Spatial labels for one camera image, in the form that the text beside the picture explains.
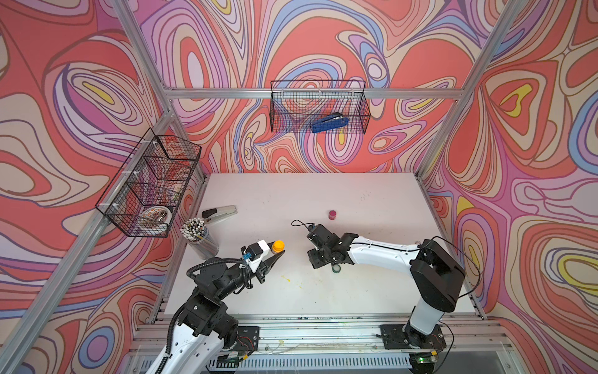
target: colorful patterned wall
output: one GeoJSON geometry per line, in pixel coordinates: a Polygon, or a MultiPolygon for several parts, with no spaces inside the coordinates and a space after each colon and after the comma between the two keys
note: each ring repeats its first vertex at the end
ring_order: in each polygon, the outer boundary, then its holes
{"type": "Polygon", "coordinates": [[[597,61],[596,1],[530,1],[425,178],[532,373],[598,373],[597,61]]]}
{"type": "MultiPolygon", "coordinates": [[[[146,0],[134,6],[170,87],[363,78],[462,87],[503,8],[477,1],[146,0]]],[[[185,99],[206,172],[413,172],[451,102],[370,101],[365,136],[272,134],[269,100],[185,99]]]]}
{"type": "MultiPolygon", "coordinates": [[[[160,114],[106,1],[0,1],[0,343],[160,114]]],[[[114,372],[175,244],[109,226],[19,373],[114,372]]]]}

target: white tabletop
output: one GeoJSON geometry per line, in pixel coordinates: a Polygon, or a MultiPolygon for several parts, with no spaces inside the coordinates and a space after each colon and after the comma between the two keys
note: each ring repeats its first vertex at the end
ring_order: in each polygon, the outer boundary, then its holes
{"type": "MultiPolygon", "coordinates": [[[[291,221],[323,224],[339,237],[356,233],[375,241],[423,242],[440,235],[413,174],[212,174],[200,212],[236,205],[238,213],[211,225],[218,257],[238,258],[240,248],[261,239],[282,240],[285,254],[260,284],[231,294],[229,314],[385,314],[410,313],[420,294],[407,273],[370,265],[312,268],[307,229],[291,221]],[[328,219],[336,210],[337,218],[328,219]]],[[[165,313],[173,314],[191,295],[185,271],[203,262],[187,246],[165,313]]],[[[474,312],[469,298],[455,312],[474,312]]]]}

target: black wire basket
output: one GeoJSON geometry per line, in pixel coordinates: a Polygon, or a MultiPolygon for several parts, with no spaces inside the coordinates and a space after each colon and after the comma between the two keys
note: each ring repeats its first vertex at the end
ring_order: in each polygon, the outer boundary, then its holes
{"type": "Polygon", "coordinates": [[[276,133],[365,134],[370,108],[363,80],[270,83],[270,129],[276,133]]]}
{"type": "Polygon", "coordinates": [[[197,167],[202,148],[173,135],[151,132],[149,136],[147,148],[114,198],[102,201],[126,162],[106,187],[96,208],[127,236],[165,238],[197,167]]]}

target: silver stapler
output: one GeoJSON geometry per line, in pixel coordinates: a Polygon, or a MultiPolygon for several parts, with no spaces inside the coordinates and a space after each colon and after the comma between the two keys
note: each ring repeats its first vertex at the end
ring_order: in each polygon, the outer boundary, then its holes
{"type": "Polygon", "coordinates": [[[237,207],[234,205],[227,205],[221,206],[220,208],[204,210],[202,212],[202,218],[206,224],[209,224],[224,221],[235,214],[237,214],[237,207]]]}

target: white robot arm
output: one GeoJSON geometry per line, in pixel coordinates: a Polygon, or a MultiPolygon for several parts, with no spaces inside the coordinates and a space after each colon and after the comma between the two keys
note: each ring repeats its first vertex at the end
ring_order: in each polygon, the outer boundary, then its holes
{"type": "Polygon", "coordinates": [[[166,346],[147,374],[199,374],[223,348],[241,342],[237,336],[239,322],[226,313],[222,299],[238,288],[252,288],[252,278],[260,283],[266,280],[266,274],[284,254],[272,253],[272,244],[259,241],[241,248],[241,259],[213,257],[187,270],[196,287],[174,314],[166,346]]]}
{"type": "Polygon", "coordinates": [[[370,264],[409,273],[421,298],[402,328],[402,341],[411,348],[423,348],[446,312],[453,312],[465,279],[465,271],[435,241],[401,245],[377,242],[357,234],[342,237],[321,224],[307,226],[307,238],[315,249],[307,252],[314,269],[332,264],[370,264]]]}
{"type": "MultiPolygon", "coordinates": [[[[355,244],[350,245],[351,249],[347,253],[354,264],[375,265],[409,275],[411,275],[411,261],[415,260],[419,253],[417,244],[377,242],[363,236],[358,236],[353,242],[355,244]]],[[[430,335],[443,315],[443,311],[431,307],[420,297],[411,313],[409,323],[422,334],[430,335]]]]}

